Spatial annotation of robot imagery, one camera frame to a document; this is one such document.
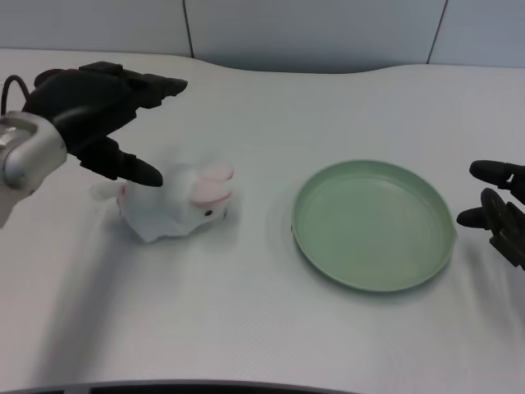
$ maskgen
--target white plush rabbit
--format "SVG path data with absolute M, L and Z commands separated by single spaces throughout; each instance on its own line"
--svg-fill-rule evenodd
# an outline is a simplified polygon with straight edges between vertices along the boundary
M 176 164 L 162 174 L 161 187 L 128 181 L 117 190 L 121 215 L 144 242 L 186 236 L 226 216 L 233 168 L 226 163 Z

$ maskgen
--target green plate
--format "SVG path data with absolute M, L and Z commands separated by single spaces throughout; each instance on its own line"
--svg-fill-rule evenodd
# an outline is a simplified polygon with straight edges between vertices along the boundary
M 425 282 L 450 260 L 456 237 L 431 185 L 373 161 L 338 163 L 312 176 L 295 201 L 292 229 L 313 265 L 366 291 Z

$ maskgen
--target pink bunny ear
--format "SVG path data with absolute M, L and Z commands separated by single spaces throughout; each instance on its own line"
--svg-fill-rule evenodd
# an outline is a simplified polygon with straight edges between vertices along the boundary
M 231 196 L 231 188 L 223 182 L 197 181 L 191 190 L 191 202 L 197 205 L 219 203 Z
M 199 175 L 209 181 L 228 181 L 233 178 L 233 167 L 230 163 L 208 164 L 199 170 Z

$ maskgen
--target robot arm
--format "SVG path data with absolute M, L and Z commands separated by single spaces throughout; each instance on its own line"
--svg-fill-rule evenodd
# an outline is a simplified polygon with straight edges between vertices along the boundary
M 15 204 L 33 194 L 68 153 L 109 179 L 162 185 L 159 171 L 120 151 L 107 136 L 135 119 L 137 109 L 158 107 L 165 97 L 178 95 L 186 81 L 96 62 L 78 70 L 46 71 L 34 84 L 32 93 L 25 89 L 21 112 L 4 113 L 8 83 L 2 91 L 0 228 Z
M 511 195 L 525 204 L 525 167 L 478 160 L 470 166 L 470 173 L 498 189 L 510 190 Z M 525 270 L 525 214 L 516 205 L 506 204 L 493 189 L 486 188 L 482 192 L 482 206 L 460 213 L 458 223 L 490 230 L 491 245 L 514 267 Z

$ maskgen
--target table surface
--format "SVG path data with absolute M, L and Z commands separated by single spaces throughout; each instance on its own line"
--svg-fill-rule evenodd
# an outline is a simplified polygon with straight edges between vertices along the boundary
M 321 276 L 290 233 L 301 183 L 342 160 L 411 169 L 454 216 L 479 205 L 484 185 L 468 174 L 471 161 L 523 163 L 525 70 L 294 75 L 171 56 L 0 50 L 0 75 L 32 81 L 98 60 L 187 79 L 183 94 L 140 110 L 115 139 L 146 160 L 227 156 L 233 212 L 208 231 L 144 246 L 113 201 L 90 197 L 103 178 L 69 158 L 0 232 L 0 392 L 179 378 L 525 392 L 525 273 L 489 234 L 457 227 L 442 274 L 370 295 Z

